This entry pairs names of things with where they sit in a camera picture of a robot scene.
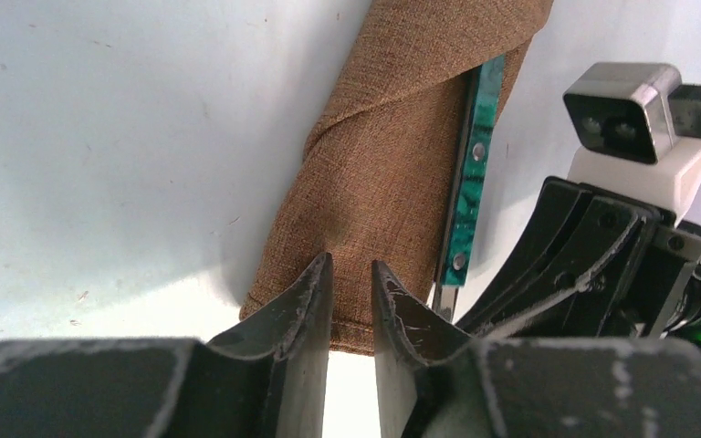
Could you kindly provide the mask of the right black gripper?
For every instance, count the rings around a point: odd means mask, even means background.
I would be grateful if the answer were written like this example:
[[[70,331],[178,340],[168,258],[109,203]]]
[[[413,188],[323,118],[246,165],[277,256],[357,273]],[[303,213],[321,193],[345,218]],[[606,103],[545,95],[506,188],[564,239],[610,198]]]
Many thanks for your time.
[[[658,224],[655,206],[549,177],[508,259],[456,325],[492,339],[605,336],[636,274],[634,336],[701,349],[701,225],[663,226],[649,246]]]

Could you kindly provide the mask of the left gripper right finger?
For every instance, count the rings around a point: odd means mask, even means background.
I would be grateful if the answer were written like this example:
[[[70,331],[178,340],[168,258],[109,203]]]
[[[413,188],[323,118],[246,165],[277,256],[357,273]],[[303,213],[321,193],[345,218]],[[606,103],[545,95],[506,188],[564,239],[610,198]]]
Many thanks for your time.
[[[480,339],[371,265],[384,437],[701,437],[701,351],[678,339]]]

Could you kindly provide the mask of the brown cloth napkin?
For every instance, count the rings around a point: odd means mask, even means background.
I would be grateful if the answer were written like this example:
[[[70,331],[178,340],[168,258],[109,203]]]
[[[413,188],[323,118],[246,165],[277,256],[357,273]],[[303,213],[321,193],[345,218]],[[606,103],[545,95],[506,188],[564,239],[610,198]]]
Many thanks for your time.
[[[551,8],[537,0],[372,2],[307,137],[240,317],[328,252],[330,346],[372,355],[371,262],[387,263],[420,299],[430,291],[469,71],[504,56],[507,100]]]

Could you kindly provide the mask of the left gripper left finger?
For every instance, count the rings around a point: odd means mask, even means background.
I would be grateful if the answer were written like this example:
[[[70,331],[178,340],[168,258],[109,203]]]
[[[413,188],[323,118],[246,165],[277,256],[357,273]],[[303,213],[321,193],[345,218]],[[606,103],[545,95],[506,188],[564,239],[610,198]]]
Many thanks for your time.
[[[0,341],[0,437],[319,437],[333,264],[208,342]]]

